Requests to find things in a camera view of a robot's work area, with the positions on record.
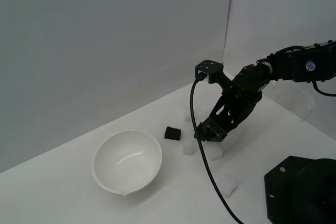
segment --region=blue label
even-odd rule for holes
[[[315,63],[314,63],[313,61],[308,60],[308,61],[306,62],[306,69],[307,69],[308,71],[314,71],[315,68],[316,68],[316,66],[315,66]]]

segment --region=wire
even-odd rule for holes
[[[303,47],[303,46],[291,46],[291,47],[286,47],[286,48],[284,48],[284,49],[282,49],[282,50],[280,50],[280,51],[277,51],[276,54],[280,54],[280,53],[282,53],[282,52],[292,51],[292,50],[295,50],[295,49],[301,49],[301,50],[303,50],[303,49],[305,49],[305,47]]]
[[[208,161],[206,160],[206,156],[205,156],[205,152],[204,152],[204,149],[203,149],[203,146],[202,146],[202,142],[201,140],[199,140],[200,138],[198,137],[198,133],[197,133],[197,125],[196,125],[196,120],[195,120],[195,114],[194,114],[194,91],[195,91],[195,87],[196,87],[196,84],[200,81],[200,80],[203,80],[203,76],[200,77],[201,74],[198,75],[198,78],[194,81],[194,84],[191,88],[191,93],[190,93],[190,113],[191,113],[191,121],[193,122],[193,127],[194,127],[194,131],[195,131],[195,135],[196,135],[196,138],[197,138],[197,142],[198,142],[198,145],[200,147],[200,151],[201,151],[201,155],[202,155],[202,159],[203,159],[203,162],[204,162],[204,166],[205,166],[205,169],[208,173],[208,176],[210,178],[210,181],[212,183],[212,185],[214,186],[215,188],[215,191],[216,193],[218,194],[220,200],[222,201],[223,205],[225,206],[226,210],[229,212],[229,214],[232,216],[232,218],[234,218],[234,220],[239,223],[239,224],[244,224],[243,222],[241,222],[237,216],[232,212],[232,210],[229,208],[228,204],[226,203],[224,197],[222,196],[221,192],[219,191],[217,185],[216,185],[216,182],[214,180],[214,177],[212,176],[212,173],[210,171],[210,168],[209,168],[209,165],[208,165]]]
[[[326,97],[336,97],[336,94],[324,93],[323,91],[319,90],[319,87],[317,87],[317,83],[316,83],[316,81],[312,81],[312,83],[313,83],[313,87],[314,87],[314,89],[315,89],[318,93],[323,94],[323,95],[325,95]]]

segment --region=bowl rim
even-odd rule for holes
[[[109,187],[107,187],[106,185],[104,185],[98,178],[98,176],[96,175],[96,171],[95,171],[95,163],[96,163],[96,155],[99,151],[99,149],[102,147],[102,145],[108,141],[109,139],[111,139],[112,137],[118,135],[118,134],[121,134],[121,133],[124,133],[124,132],[138,132],[138,133],[142,133],[142,134],[145,134],[147,135],[151,140],[154,141],[154,143],[156,144],[157,146],[157,150],[159,151],[159,164],[158,166],[156,167],[156,170],[154,171],[154,173],[152,174],[152,176],[147,180],[145,181],[142,185],[140,185],[139,188],[136,188],[134,190],[131,190],[131,191],[128,191],[128,192],[120,192],[120,191],[117,191],[117,190],[113,190]],[[91,162],[91,173],[92,173],[92,176],[94,178],[94,180],[96,181],[96,183],[101,187],[103,188],[104,190],[106,191],[109,191],[110,193],[114,193],[114,194],[122,194],[122,195],[127,195],[127,194],[131,194],[135,191],[138,191],[138,190],[141,190],[142,188],[144,188],[145,186],[147,186],[157,175],[157,173],[159,172],[160,170],[160,167],[161,167],[161,164],[162,164],[162,149],[161,149],[161,145],[160,143],[158,142],[158,140],[151,134],[149,134],[148,132],[146,131],[141,131],[141,130],[137,130],[137,129],[127,129],[127,130],[122,130],[122,131],[118,131],[118,132],[115,132],[113,133],[112,135],[110,135],[109,137],[105,138],[97,147],[94,155],[93,155],[93,158],[92,158],[92,162]]]

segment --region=robotic arm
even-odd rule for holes
[[[206,73],[208,83],[218,83],[223,92],[210,116],[197,127],[197,133],[202,141],[221,142],[251,114],[271,80],[312,82],[319,93],[336,96],[320,91],[316,84],[336,76],[336,41],[284,48],[258,60],[256,65],[245,66],[233,80],[223,73],[223,64],[211,60],[196,66],[196,77],[200,73]]]

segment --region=white wall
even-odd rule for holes
[[[334,0],[230,0],[225,69],[236,74],[281,48],[329,39],[336,39]],[[319,86],[336,93],[336,80]],[[291,81],[270,85],[264,94],[336,139],[335,98],[319,95],[311,84]],[[310,96],[316,107],[307,114]]]
[[[0,172],[192,82],[228,1],[0,0]]]

